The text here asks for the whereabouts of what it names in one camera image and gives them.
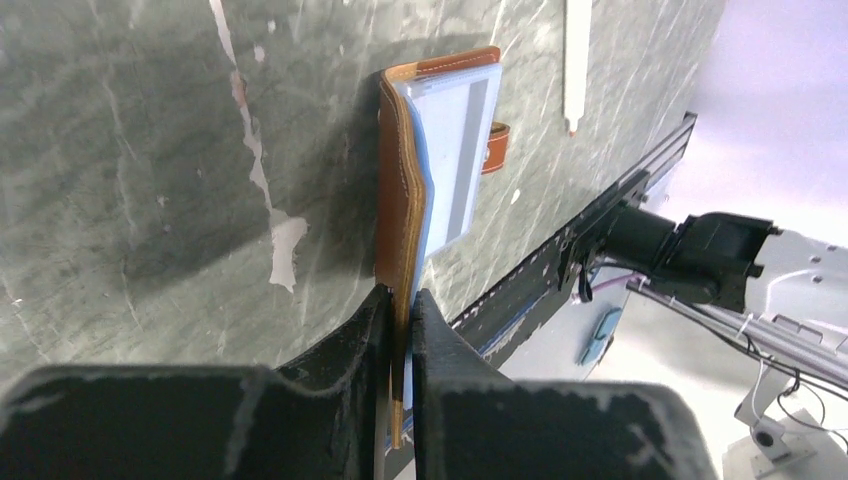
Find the white grey striped card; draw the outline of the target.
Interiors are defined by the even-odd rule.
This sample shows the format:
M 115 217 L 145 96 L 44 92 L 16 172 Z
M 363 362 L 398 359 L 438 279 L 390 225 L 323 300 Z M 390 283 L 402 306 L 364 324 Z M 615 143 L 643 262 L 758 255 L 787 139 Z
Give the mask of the white grey striped card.
M 423 134 L 429 175 L 425 255 L 465 235 L 472 223 L 499 80 L 431 78 L 407 86 Z

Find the brown leather card holder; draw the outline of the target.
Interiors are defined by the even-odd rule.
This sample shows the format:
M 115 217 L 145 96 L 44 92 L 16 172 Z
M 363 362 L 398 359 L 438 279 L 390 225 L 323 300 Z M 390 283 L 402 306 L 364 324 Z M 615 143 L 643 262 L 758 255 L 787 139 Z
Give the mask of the brown leather card holder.
M 411 312 L 423 265 L 467 234 L 482 175 L 505 161 L 494 119 L 500 48 L 390 66 L 378 77 L 375 278 L 392 294 L 389 446 L 404 444 L 411 401 Z

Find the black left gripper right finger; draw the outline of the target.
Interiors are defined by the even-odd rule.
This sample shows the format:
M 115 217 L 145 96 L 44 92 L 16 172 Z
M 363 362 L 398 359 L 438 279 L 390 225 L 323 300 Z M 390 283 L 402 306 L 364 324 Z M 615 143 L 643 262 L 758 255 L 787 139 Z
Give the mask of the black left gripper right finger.
M 692 410 L 634 382 L 514 381 L 445 321 L 428 290 L 411 313 L 420 479 L 713 479 Z

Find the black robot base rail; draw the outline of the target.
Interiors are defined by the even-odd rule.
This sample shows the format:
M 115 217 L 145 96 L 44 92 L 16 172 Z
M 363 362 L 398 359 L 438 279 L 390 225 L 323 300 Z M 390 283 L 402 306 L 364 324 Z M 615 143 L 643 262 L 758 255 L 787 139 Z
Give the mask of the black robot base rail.
M 617 213 L 639 205 L 650 175 L 639 170 L 614 183 L 578 216 L 522 260 L 509 274 L 446 323 L 490 365 L 498 343 L 514 351 L 530 331 L 586 288 L 605 232 Z

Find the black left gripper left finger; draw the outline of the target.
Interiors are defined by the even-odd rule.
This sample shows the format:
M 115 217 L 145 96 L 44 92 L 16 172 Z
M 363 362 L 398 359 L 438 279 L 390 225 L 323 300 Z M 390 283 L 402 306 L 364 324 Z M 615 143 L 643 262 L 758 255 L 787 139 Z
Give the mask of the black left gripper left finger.
M 5 479 L 375 479 L 391 295 L 278 367 L 51 365 L 1 402 Z

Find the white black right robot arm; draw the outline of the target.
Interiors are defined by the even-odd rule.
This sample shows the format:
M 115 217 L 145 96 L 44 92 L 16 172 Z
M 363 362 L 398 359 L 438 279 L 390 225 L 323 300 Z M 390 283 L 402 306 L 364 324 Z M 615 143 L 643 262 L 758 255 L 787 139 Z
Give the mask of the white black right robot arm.
M 626 207 L 600 250 L 689 304 L 847 328 L 846 248 L 769 220 L 713 212 L 676 224 Z

